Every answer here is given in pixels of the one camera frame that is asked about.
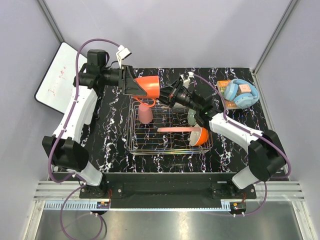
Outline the pink floral plate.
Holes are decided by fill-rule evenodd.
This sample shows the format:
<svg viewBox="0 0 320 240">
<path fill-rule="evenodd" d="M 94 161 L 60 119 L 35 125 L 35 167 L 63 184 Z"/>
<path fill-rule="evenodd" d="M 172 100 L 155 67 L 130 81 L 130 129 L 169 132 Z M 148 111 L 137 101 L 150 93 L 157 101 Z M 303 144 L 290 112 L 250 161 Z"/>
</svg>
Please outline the pink floral plate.
<svg viewBox="0 0 320 240">
<path fill-rule="evenodd" d="M 201 127 L 159 127 L 157 129 L 158 133 L 183 133 L 183 132 L 200 132 L 202 130 Z"/>
</svg>

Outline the orange bowl white inside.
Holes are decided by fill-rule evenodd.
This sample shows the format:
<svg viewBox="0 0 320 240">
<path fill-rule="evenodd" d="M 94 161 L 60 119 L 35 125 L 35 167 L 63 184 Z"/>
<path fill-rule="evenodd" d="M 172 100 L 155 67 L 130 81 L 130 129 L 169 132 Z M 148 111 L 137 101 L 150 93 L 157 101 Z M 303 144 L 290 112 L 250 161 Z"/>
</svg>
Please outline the orange bowl white inside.
<svg viewBox="0 0 320 240">
<path fill-rule="evenodd" d="M 198 147 L 207 142 L 209 138 L 209 132 L 207 129 L 201 127 L 200 130 L 192 131 L 189 136 L 189 145 L 192 147 Z"/>
</svg>

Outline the orange mug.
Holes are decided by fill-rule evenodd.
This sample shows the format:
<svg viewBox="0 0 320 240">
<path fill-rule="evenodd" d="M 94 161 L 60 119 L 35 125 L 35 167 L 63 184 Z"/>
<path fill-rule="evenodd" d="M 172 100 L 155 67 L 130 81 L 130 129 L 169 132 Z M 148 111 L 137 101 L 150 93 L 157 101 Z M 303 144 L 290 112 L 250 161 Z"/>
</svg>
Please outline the orange mug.
<svg viewBox="0 0 320 240">
<path fill-rule="evenodd" d="M 145 107 L 152 108 L 156 100 L 160 97 L 160 80 L 157 75 L 137 77 L 135 81 L 144 90 L 145 93 L 134 95 L 133 98 Z M 153 100 L 152 104 L 147 104 L 142 99 Z"/>
</svg>

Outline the green celadon bowl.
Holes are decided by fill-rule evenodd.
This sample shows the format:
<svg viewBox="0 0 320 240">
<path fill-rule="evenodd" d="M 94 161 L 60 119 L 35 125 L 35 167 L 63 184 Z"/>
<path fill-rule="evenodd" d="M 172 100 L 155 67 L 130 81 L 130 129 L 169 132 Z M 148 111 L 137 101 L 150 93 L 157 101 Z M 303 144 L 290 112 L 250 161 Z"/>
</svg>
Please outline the green celadon bowl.
<svg viewBox="0 0 320 240">
<path fill-rule="evenodd" d="M 193 109 L 189 109 L 188 110 L 188 113 L 187 113 L 187 122 L 190 126 L 195 126 L 197 124 L 197 121 L 196 121 L 196 111 L 193 110 Z"/>
</svg>

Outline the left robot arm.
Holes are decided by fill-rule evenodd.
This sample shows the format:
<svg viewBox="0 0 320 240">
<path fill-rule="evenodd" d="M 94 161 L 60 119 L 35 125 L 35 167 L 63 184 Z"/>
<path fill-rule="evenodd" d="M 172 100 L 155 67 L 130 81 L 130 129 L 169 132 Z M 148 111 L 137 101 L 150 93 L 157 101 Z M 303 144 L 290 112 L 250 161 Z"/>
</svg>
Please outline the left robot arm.
<svg viewBox="0 0 320 240">
<path fill-rule="evenodd" d="M 128 48 L 120 45 L 115 54 L 119 68 L 108 70 L 105 68 L 107 52 L 94 49 L 88 52 L 88 62 L 82 68 L 75 67 L 74 88 L 66 113 L 53 135 L 42 140 L 48 155 L 48 173 L 54 182 L 58 180 L 53 176 L 52 167 L 57 166 L 91 186 L 90 192 L 95 197 L 103 198 L 108 193 L 107 184 L 102 182 L 103 174 L 89 162 L 89 153 L 80 144 L 81 132 L 84 125 L 91 123 L 100 89 L 105 85 L 120 86 L 125 76 L 132 85 L 138 84 L 131 66 L 122 64 L 130 54 Z"/>
</svg>

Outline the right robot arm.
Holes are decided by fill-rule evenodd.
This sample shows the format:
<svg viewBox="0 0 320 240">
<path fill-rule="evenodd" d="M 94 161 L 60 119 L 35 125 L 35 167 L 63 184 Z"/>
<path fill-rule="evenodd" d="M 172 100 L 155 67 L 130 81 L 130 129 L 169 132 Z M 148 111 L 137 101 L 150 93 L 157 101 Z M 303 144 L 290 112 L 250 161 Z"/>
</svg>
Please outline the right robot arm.
<svg viewBox="0 0 320 240">
<path fill-rule="evenodd" d="M 194 110 L 194 118 L 200 127 L 224 136 L 247 152 L 247 166 L 227 185 L 228 195 L 232 198 L 239 198 L 251 184 L 268 181 L 287 164 L 287 156 L 276 132 L 255 130 L 224 115 L 207 87 L 199 85 L 190 92 L 184 86 L 169 85 L 160 89 L 158 100 L 170 108 L 180 104 Z"/>
</svg>

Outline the pink cup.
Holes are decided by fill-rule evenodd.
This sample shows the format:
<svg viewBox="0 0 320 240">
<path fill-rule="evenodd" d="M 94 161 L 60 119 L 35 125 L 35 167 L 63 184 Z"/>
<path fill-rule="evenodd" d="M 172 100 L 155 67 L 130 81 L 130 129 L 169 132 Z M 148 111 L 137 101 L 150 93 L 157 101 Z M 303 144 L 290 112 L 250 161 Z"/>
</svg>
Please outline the pink cup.
<svg viewBox="0 0 320 240">
<path fill-rule="evenodd" d="M 141 103 L 138 107 L 138 119 L 142 124 L 149 124 L 153 120 L 152 109 Z"/>
</svg>

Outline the white plate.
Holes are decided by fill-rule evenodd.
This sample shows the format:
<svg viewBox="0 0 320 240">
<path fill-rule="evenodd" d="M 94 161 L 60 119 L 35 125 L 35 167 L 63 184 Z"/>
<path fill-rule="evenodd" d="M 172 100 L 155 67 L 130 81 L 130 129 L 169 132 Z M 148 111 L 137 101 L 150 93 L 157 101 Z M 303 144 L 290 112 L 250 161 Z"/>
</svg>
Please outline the white plate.
<svg viewBox="0 0 320 240">
<path fill-rule="evenodd" d="M 176 103 L 173 105 L 172 109 L 176 109 L 176 110 L 182 110 L 182 109 L 184 109 L 184 110 L 185 110 L 185 109 L 188 109 L 188 107 L 183 106 L 182 104 L 176 102 Z"/>
</svg>

